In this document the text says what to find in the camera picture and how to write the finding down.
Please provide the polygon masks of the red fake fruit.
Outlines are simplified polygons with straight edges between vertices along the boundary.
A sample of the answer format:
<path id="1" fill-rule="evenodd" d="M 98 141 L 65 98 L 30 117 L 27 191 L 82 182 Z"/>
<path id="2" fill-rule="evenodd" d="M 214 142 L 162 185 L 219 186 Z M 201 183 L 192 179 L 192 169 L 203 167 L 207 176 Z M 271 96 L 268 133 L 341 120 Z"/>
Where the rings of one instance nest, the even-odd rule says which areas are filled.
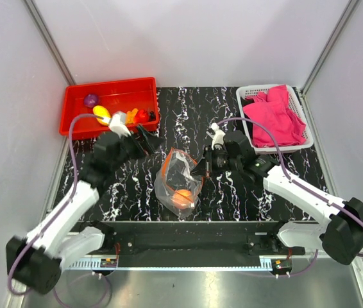
<path id="1" fill-rule="evenodd" d="M 144 109 L 138 110 L 134 118 L 136 123 L 147 123 L 150 120 L 150 114 Z"/>

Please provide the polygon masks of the clear zip top bag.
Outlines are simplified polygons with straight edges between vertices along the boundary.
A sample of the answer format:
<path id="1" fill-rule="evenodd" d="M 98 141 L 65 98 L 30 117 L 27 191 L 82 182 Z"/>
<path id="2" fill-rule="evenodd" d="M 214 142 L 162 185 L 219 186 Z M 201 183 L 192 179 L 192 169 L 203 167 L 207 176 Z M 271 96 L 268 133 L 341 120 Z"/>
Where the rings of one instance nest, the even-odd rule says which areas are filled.
<path id="1" fill-rule="evenodd" d="M 172 148 L 154 181 L 155 196 L 158 201 L 180 219 L 190 216 L 199 200 L 199 193 L 203 187 L 201 176 L 191 176 L 190 172 L 197 162 L 186 152 Z M 172 196 L 178 189 L 187 189 L 192 193 L 191 208 L 177 209 L 172 203 Z"/>

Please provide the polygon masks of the peach fake fruit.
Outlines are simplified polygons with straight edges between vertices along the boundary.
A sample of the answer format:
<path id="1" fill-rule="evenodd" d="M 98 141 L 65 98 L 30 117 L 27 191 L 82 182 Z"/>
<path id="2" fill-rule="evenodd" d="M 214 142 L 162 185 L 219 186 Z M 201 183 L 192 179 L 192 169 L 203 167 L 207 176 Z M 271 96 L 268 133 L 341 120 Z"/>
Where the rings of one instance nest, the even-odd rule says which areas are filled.
<path id="1" fill-rule="evenodd" d="M 178 189 L 172 196 L 173 205 L 180 210 L 191 208 L 192 193 L 187 189 Z"/>

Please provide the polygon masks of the orange fake fruit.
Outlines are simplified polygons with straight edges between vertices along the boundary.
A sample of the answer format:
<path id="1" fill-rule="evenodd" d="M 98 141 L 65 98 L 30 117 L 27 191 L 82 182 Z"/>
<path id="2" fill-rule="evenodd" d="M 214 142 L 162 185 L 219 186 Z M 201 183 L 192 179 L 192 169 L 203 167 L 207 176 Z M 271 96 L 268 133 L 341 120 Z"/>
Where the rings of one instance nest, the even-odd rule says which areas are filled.
<path id="1" fill-rule="evenodd" d="M 127 111 L 125 125 L 135 124 L 136 123 L 135 117 L 136 117 L 138 111 L 139 110 L 137 108 L 134 108 L 133 110 Z"/>

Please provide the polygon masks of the yellow fake lemon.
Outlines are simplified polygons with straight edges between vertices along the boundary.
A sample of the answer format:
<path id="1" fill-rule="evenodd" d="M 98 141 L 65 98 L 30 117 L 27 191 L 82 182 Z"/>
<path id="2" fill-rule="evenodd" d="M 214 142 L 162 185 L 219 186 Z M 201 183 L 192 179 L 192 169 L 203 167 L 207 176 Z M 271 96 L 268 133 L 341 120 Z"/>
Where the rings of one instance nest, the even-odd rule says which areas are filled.
<path id="1" fill-rule="evenodd" d="M 96 105 L 92 109 L 92 112 L 96 116 L 96 119 L 100 125 L 108 126 L 110 124 L 111 115 L 105 107 L 101 105 Z"/>

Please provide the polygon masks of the pink fake fruit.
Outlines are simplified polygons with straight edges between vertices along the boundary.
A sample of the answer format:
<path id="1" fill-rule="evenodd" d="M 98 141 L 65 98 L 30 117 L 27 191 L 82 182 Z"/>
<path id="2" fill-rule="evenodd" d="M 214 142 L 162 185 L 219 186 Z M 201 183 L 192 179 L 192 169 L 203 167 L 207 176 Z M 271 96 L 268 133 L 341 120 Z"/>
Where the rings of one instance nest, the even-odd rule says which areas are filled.
<path id="1" fill-rule="evenodd" d="M 83 104 L 88 108 L 94 108 L 99 105 L 99 96 L 97 94 L 88 94 L 84 97 Z"/>

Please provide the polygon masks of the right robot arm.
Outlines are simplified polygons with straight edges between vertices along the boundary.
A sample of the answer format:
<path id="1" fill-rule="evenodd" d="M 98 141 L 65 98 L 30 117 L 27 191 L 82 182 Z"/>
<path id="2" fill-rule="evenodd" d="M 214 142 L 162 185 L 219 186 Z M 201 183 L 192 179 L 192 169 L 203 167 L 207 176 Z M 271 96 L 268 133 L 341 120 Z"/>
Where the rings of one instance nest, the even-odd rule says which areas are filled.
<path id="1" fill-rule="evenodd" d="M 209 135 L 212 143 L 205 146 L 192 176 L 211 178 L 225 172 L 237 173 L 242 180 L 261 185 L 314 218 L 314 224 L 279 223 L 267 238 L 271 252 L 279 255 L 294 247 L 323 250 L 343 265 L 362 256 L 362 201 L 332 196 L 300 179 L 269 155 L 257 155 L 240 131 L 225 133 L 213 124 Z"/>

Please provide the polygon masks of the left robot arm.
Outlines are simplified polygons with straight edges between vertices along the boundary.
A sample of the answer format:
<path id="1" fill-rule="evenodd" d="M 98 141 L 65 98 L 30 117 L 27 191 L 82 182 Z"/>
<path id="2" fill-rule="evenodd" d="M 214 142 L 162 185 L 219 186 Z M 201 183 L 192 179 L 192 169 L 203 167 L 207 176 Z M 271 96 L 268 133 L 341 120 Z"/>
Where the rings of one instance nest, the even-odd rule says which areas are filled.
<path id="1" fill-rule="evenodd" d="M 74 172 L 68 194 L 32 231 L 24 237 L 13 236 L 7 242 L 10 292 L 22 295 L 12 288 L 12 282 L 16 280 L 29 291 L 46 295 L 72 263 L 96 250 L 110 253 L 115 245 L 110 227 L 89 226 L 70 239 L 65 237 L 82 215 L 99 201 L 112 184 L 117 169 L 129 160 L 154 154 L 163 141 L 141 125 L 137 126 L 136 133 L 125 132 L 118 126 L 102 133 L 83 169 Z"/>

